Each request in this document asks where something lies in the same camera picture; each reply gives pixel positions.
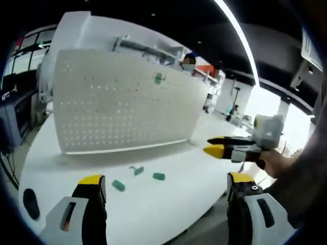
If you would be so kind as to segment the person's right hand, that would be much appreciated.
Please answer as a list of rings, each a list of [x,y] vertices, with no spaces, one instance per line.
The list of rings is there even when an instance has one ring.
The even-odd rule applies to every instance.
[[[278,179],[297,160],[298,157],[287,158],[276,150],[263,151],[260,160],[265,162],[263,170],[272,178]]]

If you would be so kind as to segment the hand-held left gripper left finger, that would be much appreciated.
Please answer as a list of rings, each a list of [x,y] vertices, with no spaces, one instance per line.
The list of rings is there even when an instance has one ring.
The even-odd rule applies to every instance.
[[[105,176],[80,180],[46,216],[40,233],[45,244],[107,244]]]

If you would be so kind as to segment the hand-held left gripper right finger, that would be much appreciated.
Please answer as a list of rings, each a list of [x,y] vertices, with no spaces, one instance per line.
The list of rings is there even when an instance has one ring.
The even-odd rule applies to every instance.
[[[228,244],[285,244],[296,232],[284,207],[243,173],[227,175]]]

